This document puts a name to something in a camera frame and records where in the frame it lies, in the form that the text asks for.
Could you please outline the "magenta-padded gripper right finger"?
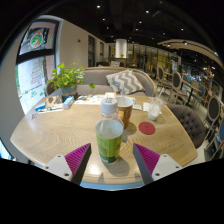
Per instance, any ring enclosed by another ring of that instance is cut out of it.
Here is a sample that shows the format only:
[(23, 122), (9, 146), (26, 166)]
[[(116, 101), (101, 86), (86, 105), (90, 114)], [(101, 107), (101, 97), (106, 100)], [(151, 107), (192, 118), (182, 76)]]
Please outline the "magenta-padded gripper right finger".
[(136, 143), (133, 144), (133, 154), (145, 185), (182, 169), (168, 154), (159, 155)]

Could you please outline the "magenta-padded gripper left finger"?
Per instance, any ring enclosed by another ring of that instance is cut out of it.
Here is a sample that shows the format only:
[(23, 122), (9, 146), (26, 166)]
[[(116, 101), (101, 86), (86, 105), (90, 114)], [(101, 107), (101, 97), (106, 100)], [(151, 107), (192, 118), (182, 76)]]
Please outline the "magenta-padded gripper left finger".
[(67, 155), (56, 155), (44, 166), (44, 170), (79, 185), (90, 155), (91, 144), (88, 143)]

